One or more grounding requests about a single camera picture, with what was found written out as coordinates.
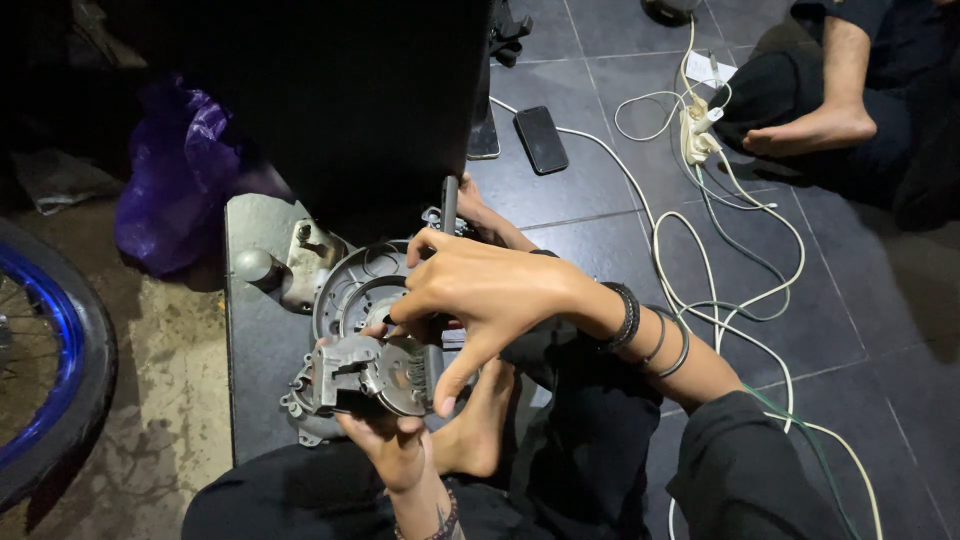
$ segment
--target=hand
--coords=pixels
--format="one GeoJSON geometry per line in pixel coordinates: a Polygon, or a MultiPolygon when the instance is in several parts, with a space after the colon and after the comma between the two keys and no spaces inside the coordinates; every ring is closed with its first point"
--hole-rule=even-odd
{"type": "Polygon", "coordinates": [[[460,189],[457,193],[457,214],[474,226],[483,226],[484,214],[489,210],[470,173],[464,173],[460,178],[460,189]]]}
{"type": "MultiPolygon", "coordinates": [[[[381,323],[360,333],[381,338],[386,332],[387,325],[381,323]]],[[[375,419],[347,413],[337,413],[336,417],[347,436],[370,458],[387,490],[402,494],[416,487],[426,473],[436,476],[433,446],[421,418],[384,412],[375,419]]]]}
{"type": "Polygon", "coordinates": [[[424,319],[436,312],[453,315],[467,331],[463,350],[437,384],[434,408],[443,417],[480,366],[538,322],[574,309],[585,282],[596,285],[561,259],[430,229],[410,241],[407,266],[416,266],[426,247],[436,249],[436,255],[407,277],[410,293],[393,304],[390,317],[421,340],[424,319]]]}

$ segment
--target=black phone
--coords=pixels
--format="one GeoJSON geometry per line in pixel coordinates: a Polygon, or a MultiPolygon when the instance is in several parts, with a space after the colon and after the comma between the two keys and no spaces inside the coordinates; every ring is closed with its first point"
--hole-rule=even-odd
{"type": "Polygon", "coordinates": [[[514,117],[514,124],[537,174],[555,173],[570,165],[557,126],[546,107],[519,111],[514,117]]]}

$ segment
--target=plastic bag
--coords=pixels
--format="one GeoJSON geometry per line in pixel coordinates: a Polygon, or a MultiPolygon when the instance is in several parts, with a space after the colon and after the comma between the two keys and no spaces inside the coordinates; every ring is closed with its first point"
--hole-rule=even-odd
{"type": "Polygon", "coordinates": [[[147,116],[130,137],[133,174],[120,196],[113,237],[150,274],[169,274],[222,249],[231,196],[288,198],[282,181],[241,181],[239,149],[220,141],[229,114],[205,92],[172,75],[138,97],[147,116]]]}

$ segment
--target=black pants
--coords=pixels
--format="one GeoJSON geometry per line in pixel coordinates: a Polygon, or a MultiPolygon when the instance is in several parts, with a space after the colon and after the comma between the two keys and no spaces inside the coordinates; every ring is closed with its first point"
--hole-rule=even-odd
{"type": "MultiPolygon", "coordinates": [[[[803,3],[794,7],[795,15],[809,12],[798,10],[803,3]]],[[[924,10],[933,10],[932,3],[927,4],[930,6],[924,10]]],[[[871,0],[846,0],[836,5],[846,8],[844,18],[863,27],[869,27],[866,21],[885,16],[873,11],[888,9],[884,3],[871,0]]],[[[888,18],[899,20],[895,16],[888,18]]],[[[819,26],[807,19],[798,21],[822,45],[822,17],[816,21],[819,26]]],[[[872,41],[875,47],[863,101],[876,122],[876,135],[852,148],[788,158],[763,157],[764,160],[794,169],[808,181],[849,199],[887,209],[894,205],[916,148],[916,120],[918,106],[922,105],[918,102],[929,100],[927,81],[942,66],[944,55],[940,41],[929,39],[924,25],[904,23],[902,29],[895,26],[884,25],[872,41]]],[[[939,29],[929,28],[930,32],[939,29]]],[[[823,104],[823,70],[822,53],[812,44],[751,59],[730,80],[732,99],[724,109],[723,119],[714,125],[715,132],[736,152],[751,155],[742,144],[747,132],[792,122],[823,104]]],[[[710,106],[720,107],[726,99],[727,92],[722,90],[710,106]]]]}
{"type": "MultiPolygon", "coordinates": [[[[448,479],[470,539],[649,538],[646,456],[662,397],[558,320],[501,355],[554,389],[510,469],[509,490],[448,479]]],[[[349,441],[289,446],[225,473],[187,509],[184,540],[393,538],[383,484],[349,441]]]]}

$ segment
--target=forearm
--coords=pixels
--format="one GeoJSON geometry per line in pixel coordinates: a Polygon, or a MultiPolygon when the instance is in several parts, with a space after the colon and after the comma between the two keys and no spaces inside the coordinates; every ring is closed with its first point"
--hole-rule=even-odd
{"type": "Polygon", "coordinates": [[[824,19],[824,105],[863,107],[870,37],[842,18],[824,19]]]}
{"type": "MultiPolygon", "coordinates": [[[[576,288],[577,299],[570,320],[593,337],[609,339],[619,330],[626,316],[620,296],[586,276],[576,288]]],[[[689,351],[683,366],[669,377],[658,377],[657,373],[669,369],[680,358],[683,337],[672,321],[665,318],[661,326],[657,314],[646,307],[640,309],[636,336],[619,355],[627,362],[642,364],[657,349],[661,329],[664,331],[663,343],[642,369],[650,375],[651,385],[663,395],[692,412],[699,405],[732,391],[743,390],[730,364],[693,334],[689,336],[689,351]]]]}
{"type": "MultiPolygon", "coordinates": [[[[407,540],[421,540],[434,535],[450,515],[450,497],[436,471],[424,474],[420,483],[403,493],[388,492],[394,506],[396,523],[407,540]]],[[[454,540],[464,540],[460,523],[455,524],[454,540]]]]}
{"type": "Polygon", "coordinates": [[[528,253],[538,249],[513,223],[489,208],[472,223],[488,244],[528,253]]]}

